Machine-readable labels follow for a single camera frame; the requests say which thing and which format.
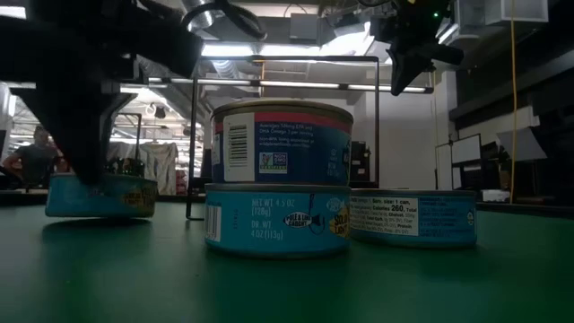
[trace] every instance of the green table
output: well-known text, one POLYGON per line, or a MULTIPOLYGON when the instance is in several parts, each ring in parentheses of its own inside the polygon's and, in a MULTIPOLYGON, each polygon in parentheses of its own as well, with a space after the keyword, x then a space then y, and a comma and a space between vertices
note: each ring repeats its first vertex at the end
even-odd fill
POLYGON ((0 209, 0 322, 573 320, 573 221, 481 213, 476 249, 354 241, 336 258, 271 261, 208 250, 184 210, 110 225, 0 209))

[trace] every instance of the blue tuna can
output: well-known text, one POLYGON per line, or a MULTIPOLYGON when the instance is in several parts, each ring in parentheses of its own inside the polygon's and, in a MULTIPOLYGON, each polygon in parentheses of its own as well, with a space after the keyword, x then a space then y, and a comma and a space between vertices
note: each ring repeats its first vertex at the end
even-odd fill
POLYGON ((417 248, 473 246, 475 193, 354 189, 351 236, 417 248))
POLYGON ((89 187, 74 174, 50 178, 46 215, 55 217, 152 217, 157 182, 135 176, 104 174, 89 187))
POLYGON ((349 248, 344 187, 207 184, 205 242, 257 258, 309 258, 349 248))
POLYGON ((212 115, 215 183, 347 186, 352 115, 304 100, 252 100, 212 115))

